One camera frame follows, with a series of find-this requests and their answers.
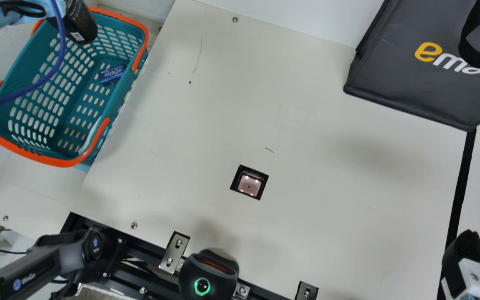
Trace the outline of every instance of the black metal frame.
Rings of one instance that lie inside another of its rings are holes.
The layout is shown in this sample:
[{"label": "black metal frame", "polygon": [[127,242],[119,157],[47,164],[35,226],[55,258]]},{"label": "black metal frame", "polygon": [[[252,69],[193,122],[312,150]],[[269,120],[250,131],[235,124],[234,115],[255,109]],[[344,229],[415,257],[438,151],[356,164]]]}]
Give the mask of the black metal frame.
[{"label": "black metal frame", "polygon": [[[97,228],[113,239],[122,239],[123,243],[118,247],[118,255],[138,258],[144,262],[158,267],[165,249],[142,241],[132,235],[110,228],[101,223],[95,222],[76,213],[70,213],[61,230],[61,233],[76,230]],[[142,268],[135,268],[116,260],[110,270],[107,270],[107,277],[98,283],[107,289],[114,289],[124,295],[137,299],[148,300],[150,297],[159,300],[183,300],[179,294],[177,276],[158,276],[155,273],[145,271]],[[247,300],[290,300],[273,292],[253,285],[249,282],[239,280],[240,283],[250,287]],[[145,287],[147,291],[141,294],[140,289]]]}]

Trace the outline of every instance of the orange basket handle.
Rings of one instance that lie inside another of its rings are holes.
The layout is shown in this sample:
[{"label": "orange basket handle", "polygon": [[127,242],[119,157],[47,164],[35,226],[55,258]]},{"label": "orange basket handle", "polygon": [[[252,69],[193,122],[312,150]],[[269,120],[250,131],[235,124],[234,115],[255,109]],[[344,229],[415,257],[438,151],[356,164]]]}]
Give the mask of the orange basket handle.
[{"label": "orange basket handle", "polygon": [[103,131],[105,131],[105,128],[107,125],[110,123],[110,118],[105,118],[102,122],[101,125],[99,126],[99,129],[97,130],[92,142],[88,145],[88,148],[86,148],[86,151],[83,152],[80,156],[75,157],[74,159],[71,160],[62,160],[62,159],[56,159],[52,157],[47,157],[44,155],[39,155],[36,153],[29,152],[25,149],[19,148],[17,145],[9,142],[8,140],[4,139],[3,137],[0,136],[0,145],[7,148],[8,150],[17,153],[25,158],[38,161],[41,163],[45,163],[46,165],[53,165],[55,167],[73,167],[74,165],[78,165],[82,163],[86,157],[92,152],[92,150],[95,148],[95,144],[97,144],[99,138],[101,135],[103,135]]},{"label": "orange basket handle", "polygon": [[[140,47],[140,50],[137,53],[137,56],[135,58],[135,62],[133,62],[133,65],[131,67],[131,70],[133,72],[136,72],[138,70],[138,64],[140,63],[140,59],[142,59],[143,52],[145,51],[145,47],[147,46],[147,42],[149,41],[149,32],[147,31],[147,28],[145,28],[145,26],[140,22],[137,22],[133,19],[129,19],[128,17],[125,17],[123,15],[119,15],[119,14],[111,12],[111,11],[102,10],[101,8],[97,8],[97,7],[93,7],[93,6],[88,6],[88,9],[90,11],[100,13],[102,15],[108,15],[109,17],[113,17],[114,19],[124,21],[125,23],[129,23],[133,26],[138,27],[143,32],[143,34],[145,36],[144,41],[142,43],[142,46]],[[40,27],[40,25],[42,25],[42,23],[44,23],[44,19],[38,20],[36,22],[36,25],[34,26],[34,28],[31,31],[31,36],[34,35],[36,30]]]}]

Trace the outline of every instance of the shopping basket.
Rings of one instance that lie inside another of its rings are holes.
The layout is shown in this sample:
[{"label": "shopping basket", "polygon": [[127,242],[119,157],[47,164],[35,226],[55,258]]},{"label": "shopping basket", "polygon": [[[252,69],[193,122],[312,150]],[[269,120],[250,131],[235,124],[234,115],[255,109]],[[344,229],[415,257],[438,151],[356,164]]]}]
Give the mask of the shopping basket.
[{"label": "shopping basket", "polygon": [[[122,15],[90,7],[97,38],[88,45],[66,39],[57,73],[35,91],[0,105],[0,145],[29,159],[72,167],[91,165],[147,58],[147,29]],[[60,49],[58,29],[39,22],[4,81],[0,97],[49,73]],[[125,65],[114,85],[98,72]]]}]

